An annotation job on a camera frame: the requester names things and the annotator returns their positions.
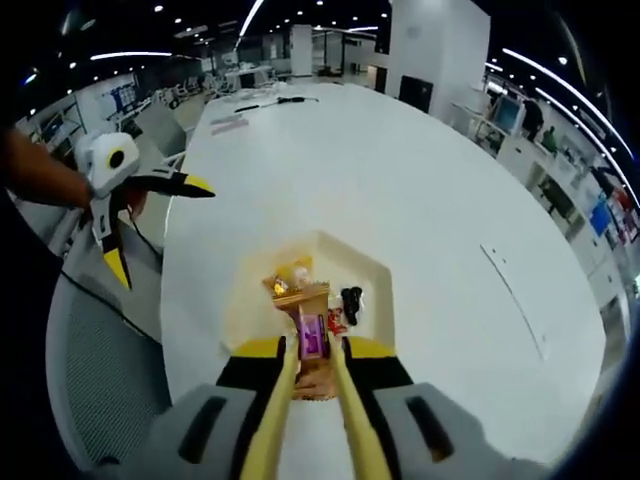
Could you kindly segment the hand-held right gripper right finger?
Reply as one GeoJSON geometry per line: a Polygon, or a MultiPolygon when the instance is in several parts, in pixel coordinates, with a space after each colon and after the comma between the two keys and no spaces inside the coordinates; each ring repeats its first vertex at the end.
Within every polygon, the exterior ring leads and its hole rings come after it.
{"type": "Polygon", "coordinates": [[[479,421],[374,339],[343,339],[343,416],[358,479],[506,477],[479,421]]]}

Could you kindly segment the person's left hand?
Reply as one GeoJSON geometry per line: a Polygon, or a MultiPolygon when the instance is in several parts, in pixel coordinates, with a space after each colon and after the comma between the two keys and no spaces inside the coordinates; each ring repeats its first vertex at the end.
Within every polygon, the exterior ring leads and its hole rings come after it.
{"type": "Polygon", "coordinates": [[[136,220],[146,204],[148,193],[145,190],[126,189],[124,192],[125,205],[129,216],[136,220]]]}

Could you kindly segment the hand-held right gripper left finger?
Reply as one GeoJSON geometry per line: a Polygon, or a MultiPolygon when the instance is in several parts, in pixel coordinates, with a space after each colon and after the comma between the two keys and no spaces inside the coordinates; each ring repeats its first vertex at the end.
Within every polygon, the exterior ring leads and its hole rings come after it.
{"type": "Polygon", "coordinates": [[[214,384],[202,384],[158,417],[144,445],[146,479],[237,479],[280,376],[284,336],[238,348],[214,384]]]}

